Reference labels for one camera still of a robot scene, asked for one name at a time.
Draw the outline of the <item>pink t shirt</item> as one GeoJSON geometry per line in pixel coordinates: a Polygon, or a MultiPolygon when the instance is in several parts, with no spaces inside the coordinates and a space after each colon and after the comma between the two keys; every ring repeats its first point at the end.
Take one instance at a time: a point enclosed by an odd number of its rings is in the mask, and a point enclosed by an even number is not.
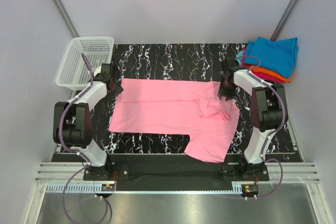
{"type": "Polygon", "coordinates": [[[188,135],[184,153],[222,163],[235,136],[239,108],[219,98],[219,82],[123,79],[110,132],[188,135]]]}

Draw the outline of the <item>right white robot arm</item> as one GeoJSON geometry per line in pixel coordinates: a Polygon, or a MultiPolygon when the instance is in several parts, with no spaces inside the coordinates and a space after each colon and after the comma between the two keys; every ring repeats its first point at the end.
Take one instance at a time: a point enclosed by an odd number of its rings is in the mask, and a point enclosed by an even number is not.
{"type": "Polygon", "coordinates": [[[253,130],[234,174],[250,180],[264,171],[267,147],[288,119],[286,93],[282,85],[271,84],[250,70],[224,70],[218,97],[232,100],[236,88],[251,96],[250,120],[253,130]]]}

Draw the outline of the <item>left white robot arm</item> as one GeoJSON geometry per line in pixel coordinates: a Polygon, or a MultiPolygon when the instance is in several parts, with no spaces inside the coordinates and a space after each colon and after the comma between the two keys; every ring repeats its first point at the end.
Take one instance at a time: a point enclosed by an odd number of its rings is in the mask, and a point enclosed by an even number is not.
{"type": "Polygon", "coordinates": [[[81,157],[87,163],[85,169],[102,180],[115,179],[118,172],[111,157],[93,139],[91,110],[106,96],[122,91],[118,73],[99,73],[73,99],[57,102],[54,107],[54,142],[81,157]]]}

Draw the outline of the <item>cyan folded t shirt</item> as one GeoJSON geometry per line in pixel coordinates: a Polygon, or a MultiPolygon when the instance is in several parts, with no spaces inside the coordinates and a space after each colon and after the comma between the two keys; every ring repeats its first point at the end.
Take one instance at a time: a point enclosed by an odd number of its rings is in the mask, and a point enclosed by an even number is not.
{"type": "Polygon", "coordinates": [[[246,55],[246,49],[240,51],[240,52],[236,55],[236,57],[235,57],[236,61],[238,62],[238,64],[239,64],[240,66],[243,66],[243,65],[244,65],[244,62],[245,62],[245,55],[246,55]]]}

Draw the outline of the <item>orange folded t shirt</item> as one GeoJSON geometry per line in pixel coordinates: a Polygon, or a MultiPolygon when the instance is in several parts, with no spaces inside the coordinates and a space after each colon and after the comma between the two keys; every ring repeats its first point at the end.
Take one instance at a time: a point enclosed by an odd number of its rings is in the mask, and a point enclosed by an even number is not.
{"type": "Polygon", "coordinates": [[[273,72],[272,70],[265,69],[263,67],[256,67],[254,65],[249,65],[248,68],[252,70],[253,73],[262,73],[268,76],[272,76],[273,78],[277,78],[283,82],[290,82],[291,78],[283,77],[281,74],[273,72]]]}

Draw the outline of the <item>magenta folded t shirt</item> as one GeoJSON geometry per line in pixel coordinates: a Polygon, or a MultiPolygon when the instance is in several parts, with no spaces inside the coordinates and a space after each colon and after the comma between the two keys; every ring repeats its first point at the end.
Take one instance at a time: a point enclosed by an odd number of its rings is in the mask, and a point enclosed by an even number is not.
{"type": "MultiPolygon", "coordinates": [[[[244,52],[245,52],[245,50],[240,51],[240,52],[236,55],[236,57],[243,56],[243,55],[244,55],[244,52]]],[[[242,60],[243,60],[243,58],[239,58],[239,59],[237,59],[237,61],[239,62],[239,64],[240,64],[241,66],[243,65],[242,60]]],[[[285,83],[285,81],[283,81],[283,80],[281,80],[281,79],[278,79],[277,77],[271,76],[271,75],[269,75],[269,74],[267,74],[267,73],[257,72],[257,71],[255,71],[255,70],[252,70],[252,73],[253,73],[254,75],[256,75],[257,77],[259,77],[259,78],[261,78],[261,79],[265,79],[265,80],[267,80],[267,81],[277,82],[277,83],[285,83]]]]}

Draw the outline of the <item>white plastic basket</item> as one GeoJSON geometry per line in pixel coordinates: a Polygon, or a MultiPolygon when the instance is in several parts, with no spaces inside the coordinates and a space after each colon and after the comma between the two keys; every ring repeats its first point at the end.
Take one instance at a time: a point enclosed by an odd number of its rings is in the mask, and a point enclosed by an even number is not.
{"type": "Polygon", "coordinates": [[[92,70],[110,63],[114,38],[110,36],[77,37],[70,41],[56,77],[56,85],[70,90],[82,90],[90,81],[89,70],[82,58],[87,56],[92,70]]]}

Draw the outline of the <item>black marbled table mat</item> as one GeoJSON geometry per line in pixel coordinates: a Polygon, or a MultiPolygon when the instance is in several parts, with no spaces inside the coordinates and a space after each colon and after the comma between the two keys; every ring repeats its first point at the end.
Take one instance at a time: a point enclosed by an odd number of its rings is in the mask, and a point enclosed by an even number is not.
{"type": "MultiPolygon", "coordinates": [[[[119,67],[122,78],[220,81],[221,60],[235,58],[245,47],[245,43],[118,44],[113,47],[112,62],[119,67]]],[[[237,88],[235,102],[240,117],[227,157],[239,159],[252,133],[250,95],[237,88]]],[[[108,154],[184,154],[190,140],[187,135],[109,132],[114,105],[115,99],[111,95],[102,99],[91,112],[94,140],[108,154]]],[[[272,138],[268,158],[302,162],[289,120],[272,138]]],[[[58,145],[51,161],[80,162],[82,158],[58,145]]]]}

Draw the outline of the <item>blue folded t shirt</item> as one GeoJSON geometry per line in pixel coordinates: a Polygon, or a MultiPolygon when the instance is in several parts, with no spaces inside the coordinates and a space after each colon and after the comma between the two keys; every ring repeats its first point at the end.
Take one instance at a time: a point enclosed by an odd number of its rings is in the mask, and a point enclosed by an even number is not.
{"type": "Polygon", "coordinates": [[[258,58],[261,67],[290,78],[297,63],[298,38],[270,41],[258,37],[249,41],[246,49],[246,55],[258,58]]]}

